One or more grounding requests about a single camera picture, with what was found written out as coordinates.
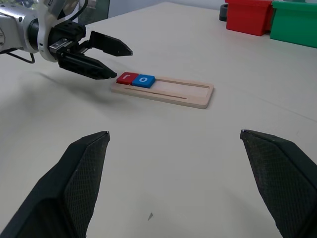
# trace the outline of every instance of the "white table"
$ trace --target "white table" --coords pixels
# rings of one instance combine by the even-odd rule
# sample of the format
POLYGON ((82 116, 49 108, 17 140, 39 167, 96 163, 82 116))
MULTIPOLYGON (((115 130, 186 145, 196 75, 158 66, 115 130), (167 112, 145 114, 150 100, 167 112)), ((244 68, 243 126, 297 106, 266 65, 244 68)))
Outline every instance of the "white table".
POLYGON ((239 134, 289 139, 317 162, 316 49, 229 31, 218 11, 171 3, 87 28, 134 51, 89 56, 119 74, 213 83, 211 104, 113 94, 113 80, 90 80, 39 55, 35 65, 2 55, 0 230, 71 142, 109 130, 87 237, 280 238, 239 134))

